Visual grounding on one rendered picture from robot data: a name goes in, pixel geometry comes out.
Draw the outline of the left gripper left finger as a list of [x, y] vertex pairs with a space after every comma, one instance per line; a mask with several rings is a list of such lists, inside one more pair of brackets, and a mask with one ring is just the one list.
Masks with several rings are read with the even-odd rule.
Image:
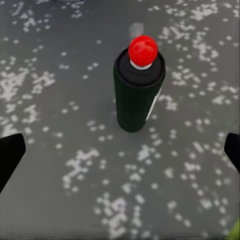
[[21, 133], [0, 138], [0, 193], [26, 152]]

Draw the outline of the insectifuge atomizer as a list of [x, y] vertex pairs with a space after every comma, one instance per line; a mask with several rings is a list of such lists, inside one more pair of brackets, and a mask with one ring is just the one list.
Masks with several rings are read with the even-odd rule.
[[129, 26], [133, 40], [113, 66], [117, 122], [131, 133], [146, 124], [166, 75], [166, 62], [157, 43], [143, 31], [141, 22]]

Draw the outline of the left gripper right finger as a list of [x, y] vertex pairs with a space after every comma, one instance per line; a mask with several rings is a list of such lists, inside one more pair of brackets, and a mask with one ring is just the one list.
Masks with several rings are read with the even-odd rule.
[[240, 173], [240, 135], [229, 133], [227, 135], [224, 151]]

